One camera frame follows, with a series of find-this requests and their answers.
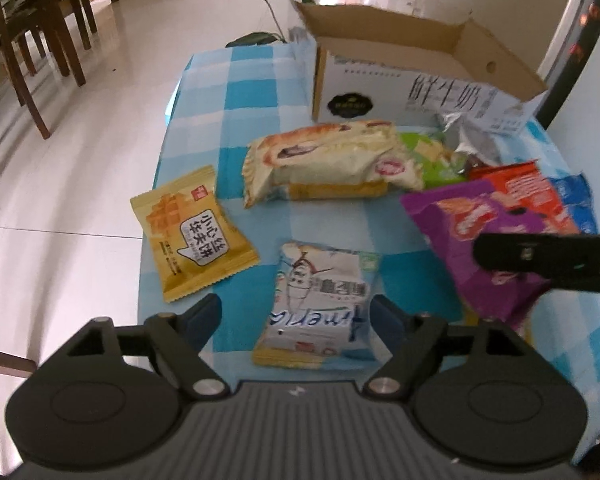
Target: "snack package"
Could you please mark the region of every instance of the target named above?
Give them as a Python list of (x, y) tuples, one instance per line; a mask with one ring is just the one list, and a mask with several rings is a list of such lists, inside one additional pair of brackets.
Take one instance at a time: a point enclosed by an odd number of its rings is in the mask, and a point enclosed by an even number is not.
[(174, 301), (258, 263), (253, 246), (216, 202), (205, 166), (131, 199), (151, 245), (164, 301)]
[(445, 146), (464, 153), (469, 158), (469, 169), (502, 165), (493, 134), (480, 129), (459, 112), (439, 115), (438, 119), (443, 127)]
[(422, 189), (422, 171), (393, 123), (318, 124), (254, 140), (242, 167), (244, 206), (386, 194), (388, 184)]
[(374, 253), (284, 244), (273, 308), (253, 362), (320, 368), (336, 356), (373, 359), (368, 309), (379, 263)]
[(558, 193), (538, 170), (533, 161), (499, 168), (473, 170), (469, 178), (489, 180), (495, 189), (520, 202), (522, 207), (537, 212), (543, 219), (542, 232), (577, 234), (579, 229), (564, 208)]
[(598, 233), (598, 223), (593, 214), (591, 190), (583, 174), (569, 175), (564, 178), (550, 178), (560, 195), (569, 215), (581, 232), (588, 235)]
[(439, 140), (423, 134), (400, 133), (400, 140), (422, 167), (425, 189), (464, 182), (461, 176), (466, 156), (447, 149)]
[(548, 280), (533, 273), (484, 270), (473, 258), (473, 244), (481, 232), (541, 233), (543, 218), (488, 180), (410, 193), (400, 202), (445, 263), (462, 300), (480, 317), (517, 328), (547, 290)]

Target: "waffle cake package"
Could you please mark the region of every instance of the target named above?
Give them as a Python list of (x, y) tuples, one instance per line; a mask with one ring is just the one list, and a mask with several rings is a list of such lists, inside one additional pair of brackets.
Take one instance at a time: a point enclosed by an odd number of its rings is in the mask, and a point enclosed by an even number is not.
[(473, 258), (473, 244), (482, 232), (541, 233), (542, 216), (497, 191), (489, 180), (410, 193), (400, 201), (444, 262), (465, 304), (480, 317), (518, 328), (548, 280), (531, 272), (484, 270)]
[(549, 234), (578, 234), (580, 231), (564, 207), (557, 191), (536, 164), (524, 162), (499, 168), (479, 168), (470, 173), (471, 180), (489, 180), (495, 189), (506, 193), (520, 205), (538, 213), (544, 221), (542, 232)]
[(273, 198), (382, 196), (422, 189), (422, 170), (393, 123), (318, 124), (254, 140), (242, 167), (244, 205)]
[(258, 255), (216, 202), (205, 166), (131, 199), (154, 254), (164, 301), (174, 301), (258, 263)]
[(368, 307), (380, 257), (288, 242), (273, 308), (252, 352), (257, 365), (320, 368), (325, 359), (373, 359)]

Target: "potted plant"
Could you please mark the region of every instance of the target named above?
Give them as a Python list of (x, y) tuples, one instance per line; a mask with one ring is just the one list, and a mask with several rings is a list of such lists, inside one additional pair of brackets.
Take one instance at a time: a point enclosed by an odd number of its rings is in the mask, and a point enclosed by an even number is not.
[[(276, 27), (278, 28), (277, 32), (250, 32), (249, 34), (238, 38), (237, 40), (230, 41), (225, 45), (225, 47), (229, 48), (232, 46), (247, 46), (247, 45), (265, 45), (269, 43), (275, 43), (276, 41), (281, 41), (282, 43), (286, 43), (285, 35), (282, 32), (282, 28), (278, 23), (275, 12), (273, 12), (273, 8), (268, 0), (263, 0), (269, 10), (271, 12), (271, 16), (273, 17), (273, 21), (276, 23)], [(304, 4), (314, 4), (315, 0), (301, 0)]]

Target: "red snack package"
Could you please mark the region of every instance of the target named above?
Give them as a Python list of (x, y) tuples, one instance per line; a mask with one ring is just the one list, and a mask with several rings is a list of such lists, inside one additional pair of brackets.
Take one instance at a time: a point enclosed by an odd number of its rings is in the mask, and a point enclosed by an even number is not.
[(478, 168), (469, 174), (470, 180), (485, 179), (496, 191), (529, 211), (538, 213), (551, 234), (578, 234), (577, 225), (562, 205), (558, 192), (538, 170), (535, 162), (523, 162), (496, 168)]

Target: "blue checkered tablecloth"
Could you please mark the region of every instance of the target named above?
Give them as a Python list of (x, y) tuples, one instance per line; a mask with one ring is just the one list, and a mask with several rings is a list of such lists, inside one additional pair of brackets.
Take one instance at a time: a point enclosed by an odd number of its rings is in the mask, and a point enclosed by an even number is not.
[[(312, 124), (304, 85), (288, 45), (203, 52), (187, 65), (173, 103), (154, 187), (205, 164), (218, 172), (216, 195), (231, 220), (255, 245), (261, 263), (174, 303), (162, 300), (146, 240), (142, 244), (139, 321), (157, 312), (182, 312), (208, 292), (222, 299), (222, 323), (202, 356), (229, 384), (240, 379), (365, 380), (379, 364), (353, 370), (334, 364), (317, 371), (255, 367), (250, 351), (272, 306), (279, 249), (290, 239), (382, 254), (375, 293), (408, 312), (462, 319), (461, 305), (442, 263), (404, 213), (398, 194), (373, 200), (269, 202), (242, 205), (241, 169), (257, 137)], [(546, 176), (569, 169), (537, 122), (517, 137), (496, 138), (504, 163), (537, 159)], [(572, 381), (589, 407), (578, 455), (600, 432), (600, 294), (553, 291), (532, 314), (539, 352)]]

